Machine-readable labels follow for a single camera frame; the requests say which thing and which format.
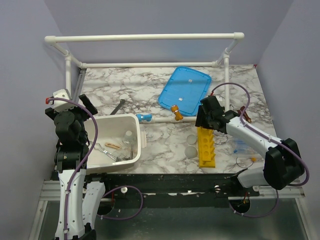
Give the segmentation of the metal crucible tongs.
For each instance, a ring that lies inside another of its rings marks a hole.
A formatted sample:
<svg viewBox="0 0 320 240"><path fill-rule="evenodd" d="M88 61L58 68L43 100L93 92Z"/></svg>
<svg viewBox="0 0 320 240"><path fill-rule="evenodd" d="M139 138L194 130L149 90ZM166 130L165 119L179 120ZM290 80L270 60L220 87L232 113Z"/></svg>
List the metal crucible tongs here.
<svg viewBox="0 0 320 240"><path fill-rule="evenodd" d="M92 141L89 142L95 150L100 151L101 153L104 153L105 155L107 155L109 158L111 158L114 162L116 162L119 158L114 155L113 153L107 151L105 148L103 148L98 142L93 143Z"/></svg>

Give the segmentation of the blue plastic bin lid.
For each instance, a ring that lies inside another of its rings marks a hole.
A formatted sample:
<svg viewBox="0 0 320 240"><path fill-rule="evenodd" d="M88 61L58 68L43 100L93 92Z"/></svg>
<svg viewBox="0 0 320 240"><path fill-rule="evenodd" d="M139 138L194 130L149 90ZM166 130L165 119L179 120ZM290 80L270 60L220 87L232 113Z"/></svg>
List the blue plastic bin lid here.
<svg viewBox="0 0 320 240"><path fill-rule="evenodd" d="M212 78L208 74L179 66L159 95L158 103L167 110L177 105L183 116L196 116L200 100L205 98L211 82Z"/></svg>

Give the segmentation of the wooden test tube clamp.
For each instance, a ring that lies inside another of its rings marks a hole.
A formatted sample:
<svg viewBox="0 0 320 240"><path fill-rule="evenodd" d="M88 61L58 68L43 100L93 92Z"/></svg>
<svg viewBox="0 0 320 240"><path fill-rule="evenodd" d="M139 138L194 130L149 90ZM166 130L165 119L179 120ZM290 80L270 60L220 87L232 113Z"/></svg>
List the wooden test tube clamp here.
<svg viewBox="0 0 320 240"><path fill-rule="evenodd" d="M115 149L115 150L119 150L121 148L121 146L113 143L109 143L109 142L106 142L104 145L108 148Z"/></svg>

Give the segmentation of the yellow test tube rack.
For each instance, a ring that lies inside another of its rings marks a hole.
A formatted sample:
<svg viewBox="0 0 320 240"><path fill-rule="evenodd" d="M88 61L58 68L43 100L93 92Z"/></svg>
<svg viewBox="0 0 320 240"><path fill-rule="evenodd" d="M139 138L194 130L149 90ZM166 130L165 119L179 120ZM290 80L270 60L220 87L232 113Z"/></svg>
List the yellow test tube rack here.
<svg viewBox="0 0 320 240"><path fill-rule="evenodd" d="M215 141L213 130L197 127L198 158L200 168L215 168Z"/></svg>

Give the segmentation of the white plastic bin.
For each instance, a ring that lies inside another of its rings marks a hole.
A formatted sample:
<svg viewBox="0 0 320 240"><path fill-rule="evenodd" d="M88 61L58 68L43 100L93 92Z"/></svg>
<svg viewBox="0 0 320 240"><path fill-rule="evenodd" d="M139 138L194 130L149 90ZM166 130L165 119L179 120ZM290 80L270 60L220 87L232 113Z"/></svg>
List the white plastic bin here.
<svg viewBox="0 0 320 240"><path fill-rule="evenodd" d="M120 155L130 157L131 147L125 145L123 139L126 131L133 132L133 159L114 162L110 157L93 148L87 160L87 174L112 173L133 167L141 157L143 145L138 118L134 114L129 113L98 116L95 120L98 127L96 143L99 143L103 148L117 157ZM112 143L121 146L121 148L112 149L106 147L105 143Z"/></svg>

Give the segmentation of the clear bag of syringes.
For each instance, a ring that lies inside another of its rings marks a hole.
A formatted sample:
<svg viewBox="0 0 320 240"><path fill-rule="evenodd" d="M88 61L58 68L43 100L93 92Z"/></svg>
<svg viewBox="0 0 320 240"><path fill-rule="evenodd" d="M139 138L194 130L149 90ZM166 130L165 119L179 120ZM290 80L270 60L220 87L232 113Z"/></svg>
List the clear bag of syringes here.
<svg viewBox="0 0 320 240"><path fill-rule="evenodd" d="M233 138L231 140L232 152L241 157L253 157L256 152L248 146L244 141Z"/></svg>

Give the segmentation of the black item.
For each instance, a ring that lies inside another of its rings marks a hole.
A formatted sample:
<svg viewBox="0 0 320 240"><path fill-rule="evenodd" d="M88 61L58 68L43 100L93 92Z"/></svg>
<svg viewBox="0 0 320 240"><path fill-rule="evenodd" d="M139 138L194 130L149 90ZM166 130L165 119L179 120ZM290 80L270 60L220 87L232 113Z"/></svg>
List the black item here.
<svg viewBox="0 0 320 240"><path fill-rule="evenodd" d="M129 160L131 160L131 158L123 154L116 158L116 162L123 162L123 161L129 161Z"/></svg>

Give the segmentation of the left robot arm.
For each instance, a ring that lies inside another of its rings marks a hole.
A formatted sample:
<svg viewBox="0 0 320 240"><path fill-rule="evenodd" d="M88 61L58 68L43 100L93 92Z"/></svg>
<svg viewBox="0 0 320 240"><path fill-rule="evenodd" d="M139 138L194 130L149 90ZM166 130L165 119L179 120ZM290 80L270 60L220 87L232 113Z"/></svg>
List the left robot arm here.
<svg viewBox="0 0 320 240"><path fill-rule="evenodd" d="M58 172L60 187L59 219L54 238L56 240L95 240L94 218L98 211L99 200L89 205L90 216L83 213L83 186L87 170L87 160L94 144L90 143L84 122L91 119L98 128L94 115L98 110L89 98L79 96L82 104L61 97L50 97L46 103L66 102L69 106L58 111L52 107L45 114L53 120L58 137L54 162Z"/></svg>

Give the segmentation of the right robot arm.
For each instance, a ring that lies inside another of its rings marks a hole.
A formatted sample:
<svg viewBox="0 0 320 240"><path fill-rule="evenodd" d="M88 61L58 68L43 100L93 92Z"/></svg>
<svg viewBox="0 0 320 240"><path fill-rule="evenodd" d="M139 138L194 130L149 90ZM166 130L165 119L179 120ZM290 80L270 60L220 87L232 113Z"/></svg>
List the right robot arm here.
<svg viewBox="0 0 320 240"><path fill-rule="evenodd" d="M271 186L282 190L305 173L297 143L266 134L244 121L239 113L225 111L215 96L200 101L196 127L231 135L264 158L264 166L244 169L232 177L230 191L241 196L253 186Z"/></svg>

